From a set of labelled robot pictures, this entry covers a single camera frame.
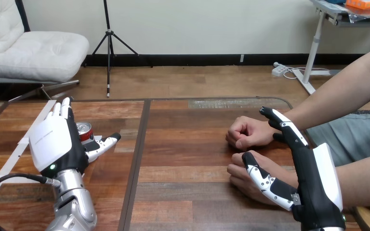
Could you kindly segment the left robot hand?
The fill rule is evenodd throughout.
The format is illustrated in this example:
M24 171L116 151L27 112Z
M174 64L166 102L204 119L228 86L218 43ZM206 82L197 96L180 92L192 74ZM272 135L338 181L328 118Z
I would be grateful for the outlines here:
M75 121L72 101L66 97L56 103L29 135L34 166L44 177L54 178L69 169L83 174L89 163L121 139L117 132L95 139L90 123Z

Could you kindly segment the person's hand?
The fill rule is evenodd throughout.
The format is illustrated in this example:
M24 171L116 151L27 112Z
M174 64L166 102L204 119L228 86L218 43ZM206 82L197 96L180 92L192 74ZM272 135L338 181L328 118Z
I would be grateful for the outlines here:
M255 151L251 151L251 153L259 166L270 173L272 177L276 177L292 187L298 187L298 180L295 171L288 171L271 159ZM275 203L266 198L259 191L248 175L242 161L242 155L243 153L235 153L231 157L231 164L227 166L227 172L230 174L230 182L252 200L262 204L275 205Z
M281 132L266 121L240 116L228 129L225 139L236 149L246 151L251 147L268 145L274 140L275 133Z

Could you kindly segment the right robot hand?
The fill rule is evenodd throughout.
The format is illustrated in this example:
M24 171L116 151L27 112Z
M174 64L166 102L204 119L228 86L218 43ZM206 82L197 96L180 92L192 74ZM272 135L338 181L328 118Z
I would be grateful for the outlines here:
M274 138L291 150L298 187L273 177L252 153L245 152L242 161L255 185L265 197L292 212L303 231L344 231L342 193L329 145L311 148L293 122L275 109L262 107L260 114L282 132Z

